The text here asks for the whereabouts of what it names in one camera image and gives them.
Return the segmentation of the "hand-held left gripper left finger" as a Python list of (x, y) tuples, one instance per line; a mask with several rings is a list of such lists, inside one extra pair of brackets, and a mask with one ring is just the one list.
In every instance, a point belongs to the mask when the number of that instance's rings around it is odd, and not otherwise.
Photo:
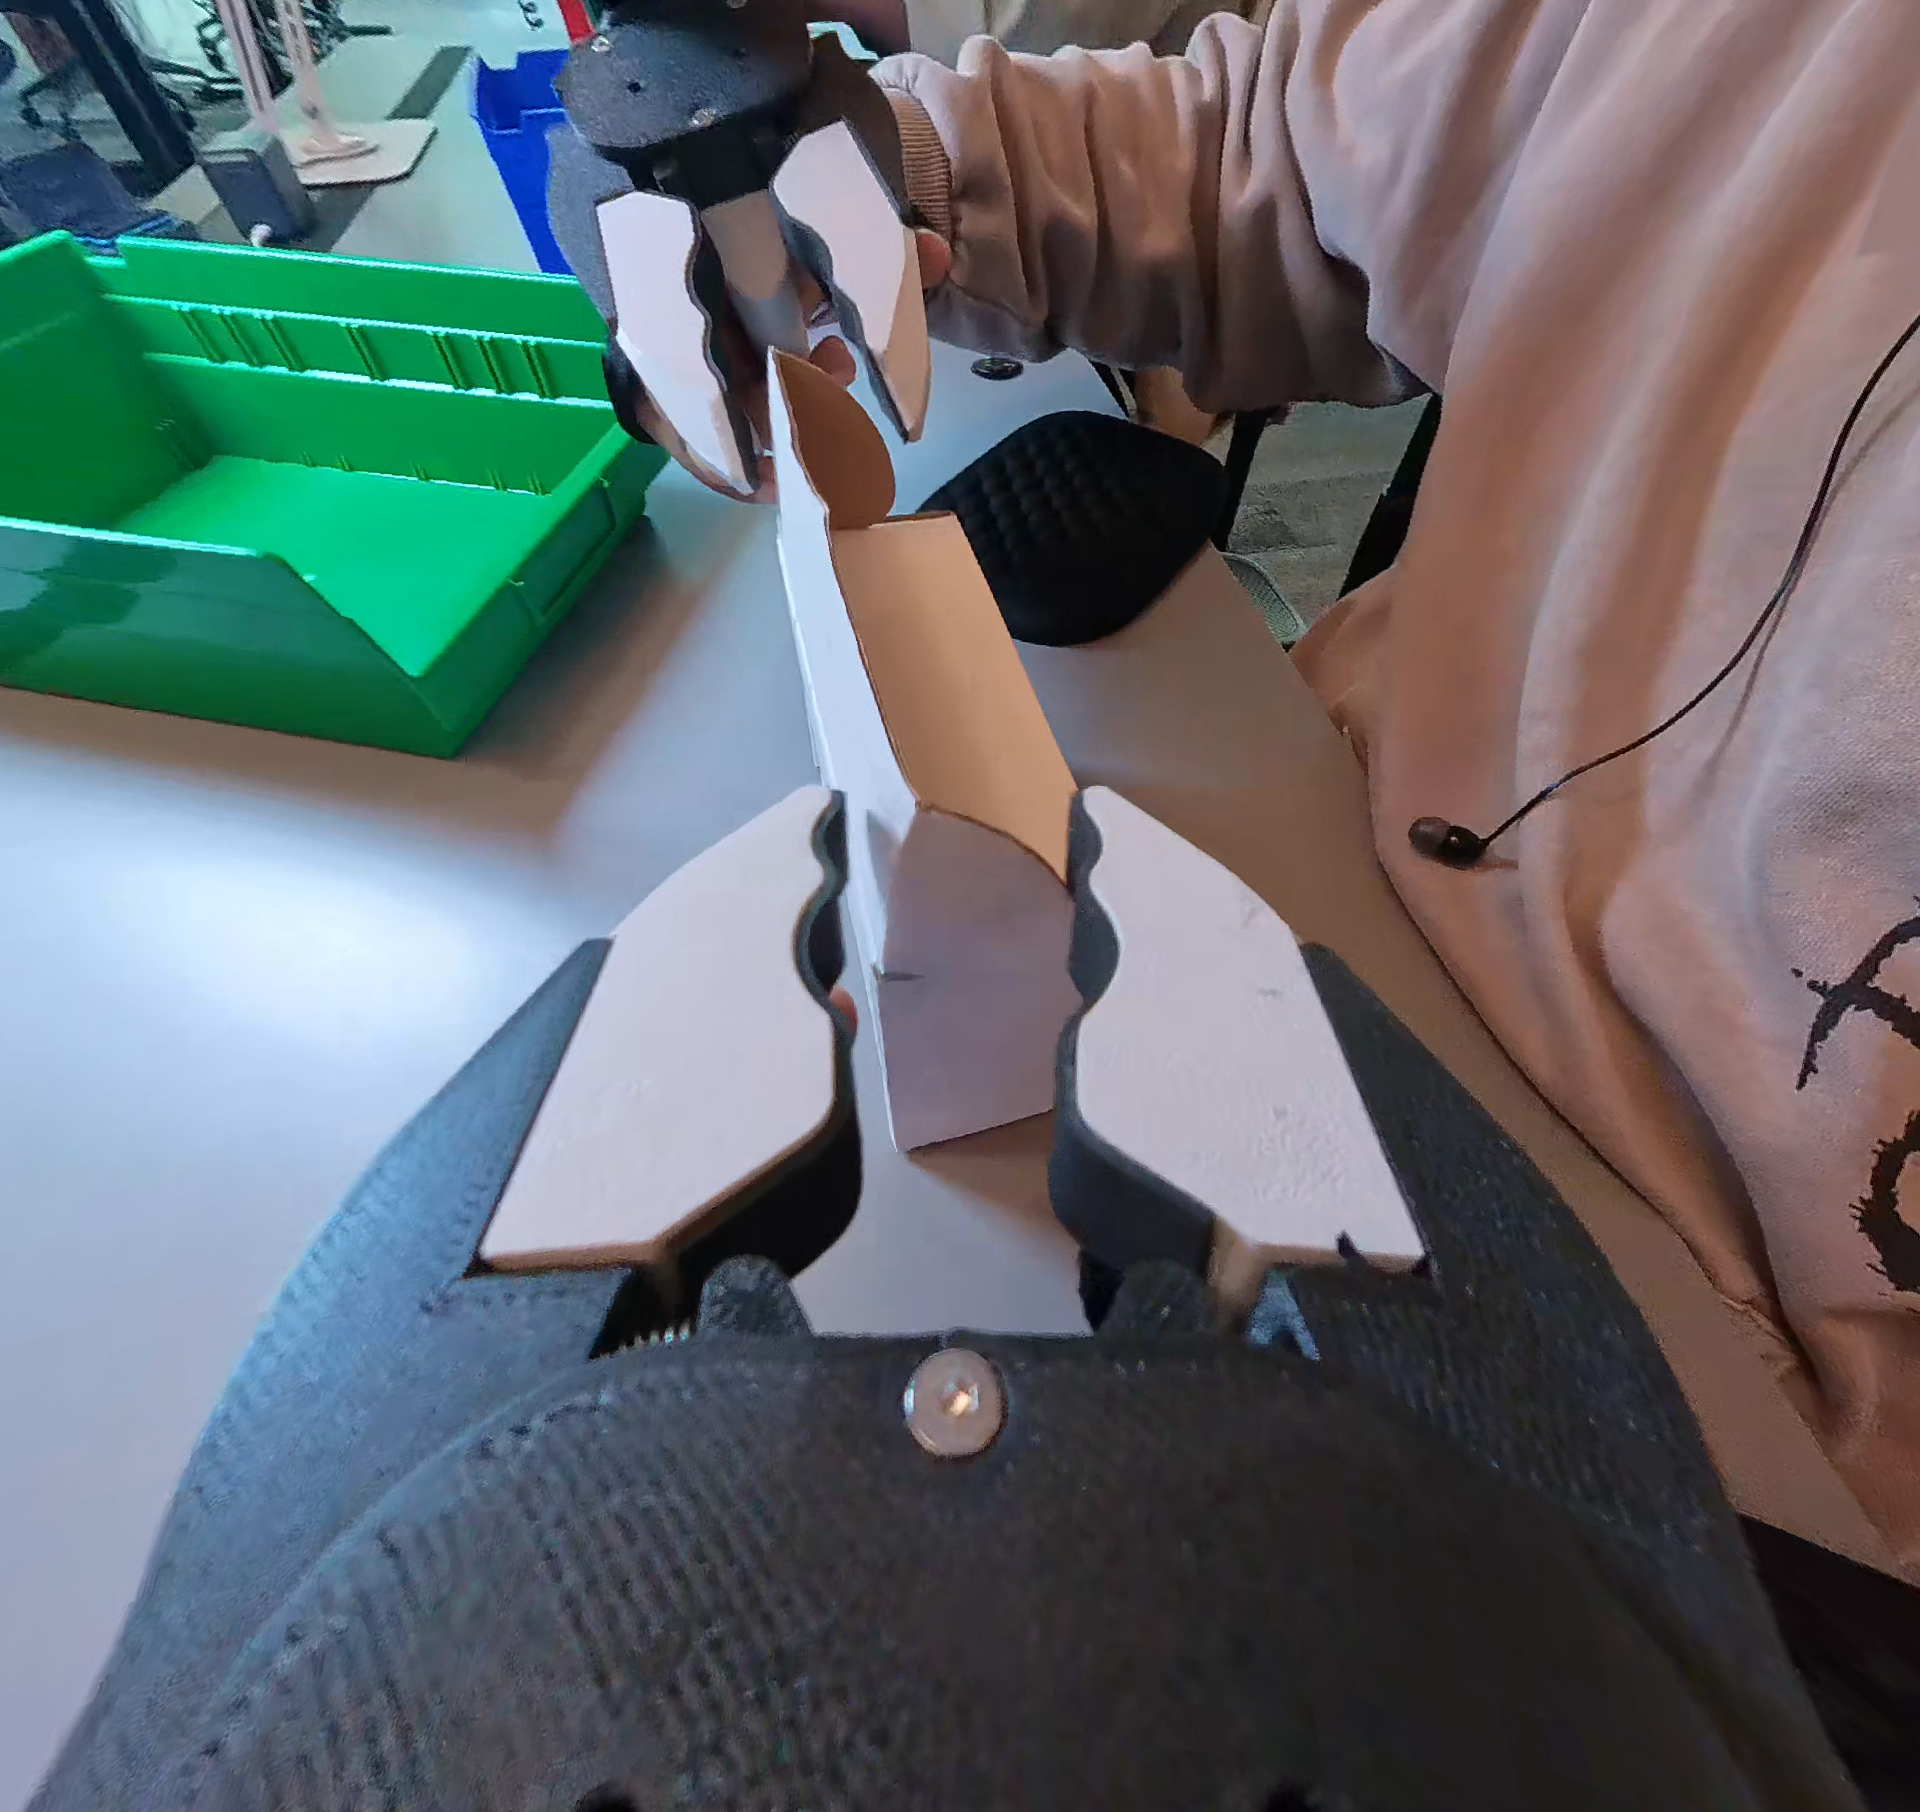
[(718, 839), (611, 933), (478, 1243), (489, 1271), (795, 1275), (861, 1168), (844, 964), (844, 802), (809, 786)]

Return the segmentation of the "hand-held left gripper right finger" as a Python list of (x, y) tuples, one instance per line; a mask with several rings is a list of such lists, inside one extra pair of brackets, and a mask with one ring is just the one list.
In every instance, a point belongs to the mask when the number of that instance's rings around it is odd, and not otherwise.
[(1416, 1269), (1426, 1245), (1282, 916), (1108, 788), (1073, 797), (1069, 891), (1048, 1196), (1082, 1254), (1170, 1264), (1228, 1320), (1278, 1267)]

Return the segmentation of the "grey power adapter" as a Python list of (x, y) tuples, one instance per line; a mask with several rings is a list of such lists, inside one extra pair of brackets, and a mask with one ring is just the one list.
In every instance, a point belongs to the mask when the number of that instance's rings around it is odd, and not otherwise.
[(315, 228), (315, 209), (293, 162), (271, 129), (232, 129), (198, 146), (207, 183), (242, 241), (277, 244)]

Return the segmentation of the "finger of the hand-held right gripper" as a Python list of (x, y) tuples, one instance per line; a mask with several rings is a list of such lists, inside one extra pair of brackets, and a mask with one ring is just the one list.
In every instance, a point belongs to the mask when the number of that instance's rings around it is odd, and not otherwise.
[(789, 253), (826, 295), (902, 438), (920, 438), (930, 344), (917, 231), (847, 123), (793, 145), (772, 183)]
[(608, 392), (621, 420), (709, 489), (754, 497), (760, 450), (696, 284), (716, 258), (693, 207), (621, 192), (594, 207), (611, 290)]

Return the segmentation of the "black wired earbud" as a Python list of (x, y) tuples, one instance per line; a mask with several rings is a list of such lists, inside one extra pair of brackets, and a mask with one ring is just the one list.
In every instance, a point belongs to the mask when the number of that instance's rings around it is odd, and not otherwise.
[(1732, 676), (1741, 671), (1747, 657), (1760, 647), (1768, 631), (1778, 622), (1779, 614), (1786, 607), (1791, 594), (1795, 592), (1799, 579), (1804, 574), (1804, 568), (1811, 558), (1811, 547), (1815, 543), (1818, 530), (1827, 511), (1827, 503), (1837, 489), (1837, 478), (1840, 472), (1843, 457), (1849, 452), (1849, 444), (1858, 428), (1858, 421), (1885, 385), (1889, 371), (1900, 359), (1911, 343), (1918, 337), (1918, 317), (1910, 317), (1907, 326), (1899, 337), (1886, 347), (1881, 359), (1875, 361), (1871, 371), (1865, 377), (1863, 385), (1854, 392), (1846, 413), (1837, 431), (1837, 436), (1827, 450), (1827, 455), (1821, 463), (1808, 510), (1796, 530), (1795, 543), (1791, 547), (1787, 560), (1782, 574), (1771, 587), (1768, 600), (1758, 607), (1753, 625), (1741, 636), (1741, 644), (1727, 654), (1727, 657), (1717, 667), (1717, 671), (1696, 689), (1693, 695), (1671, 711), (1662, 721), (1647, 727), (1639, 735), (1612, 746), (1607, 752), (1600, 752), (1581, 765), (1564, 768), (1538, 792), (1528, 793), (1522, 803), (1518, 803), (1511, 815), (1503, 816), (1498, 825), (1487, 831), (1474, 831), (1463, 823), (1454, 823), (1444, 816), (1418, 816), (1406, 827), (1409, 847), (1432, 864), (1444, 864), (1447, 869), (1472, 869), (1480, 864), (1487, 849), (1512, 833), (1528, 816), (1536, 815), (1550, 800), (1566, 792), (1576, 781), (1600, 771), (1612, 768), (1618, 763), (1639, 754), (1649, 743), (1662, 739), (1684, 721), (1690, 721), (1693, 715), (1714, 695)]

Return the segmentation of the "person's right forearm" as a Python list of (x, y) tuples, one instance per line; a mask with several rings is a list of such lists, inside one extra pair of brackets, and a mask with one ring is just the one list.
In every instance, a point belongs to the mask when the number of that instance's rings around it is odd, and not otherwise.
[(1169, 371), (1210, 413), (1385, 407), (1418, 377), (1370, 337), (1364, 271), (1314, 229), (1285, 59), (1227, 16), (1184, 54), (877, 66), (922, 216), (930, 337), (1008, 359)]

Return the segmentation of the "green plastic bin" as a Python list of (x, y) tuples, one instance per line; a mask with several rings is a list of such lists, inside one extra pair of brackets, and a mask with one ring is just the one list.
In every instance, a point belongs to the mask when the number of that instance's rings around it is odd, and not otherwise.
[(2, 320), (15, 692), (448, 758), (663, 463), (569, 278), (45, 235)]

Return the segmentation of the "black frame desk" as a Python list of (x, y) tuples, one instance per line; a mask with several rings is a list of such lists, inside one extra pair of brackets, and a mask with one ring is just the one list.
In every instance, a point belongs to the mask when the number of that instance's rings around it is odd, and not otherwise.
[(191, 167), (190, 119), (159, 83), (151, 60), (134, 44), (109, 0), (4, 0), (4, 14), (9, 13), (61, 32), (130, 146), (140, 192), (166, 189)]

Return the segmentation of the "white cardboard box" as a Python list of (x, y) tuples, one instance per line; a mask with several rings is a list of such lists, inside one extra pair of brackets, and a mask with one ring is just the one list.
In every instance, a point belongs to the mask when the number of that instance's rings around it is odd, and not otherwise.
[(959, 522), (892, 513), (873, 421), (811, 361), (770, 356), (768, 406), (855, 979), (892, 1144), (917, 1153), (1054, 1104), (1077, 786)]

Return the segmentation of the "person in pink sweatshirt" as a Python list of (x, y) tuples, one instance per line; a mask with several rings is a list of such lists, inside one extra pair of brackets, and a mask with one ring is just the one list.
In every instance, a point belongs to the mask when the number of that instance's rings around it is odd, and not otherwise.
[(1918, 0), (1297, 0), (1288, 128), (1444, 401), (1307, 636), (1379, 857), (1526, 1080), (1685, 1243), (1916, 1576)]

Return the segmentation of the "blue plastic bin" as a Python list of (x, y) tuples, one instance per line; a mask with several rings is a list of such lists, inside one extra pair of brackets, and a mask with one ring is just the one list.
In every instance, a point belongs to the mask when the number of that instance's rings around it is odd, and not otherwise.
[(467, 75), (467, 111), (514, 209), (517, 224), (546, 274), (568, 275), (568, 264), (546, 216), (548, 133), (563, 123), (557, 79), (568, 48), (531, 48), (508, 68), (475, 56)]

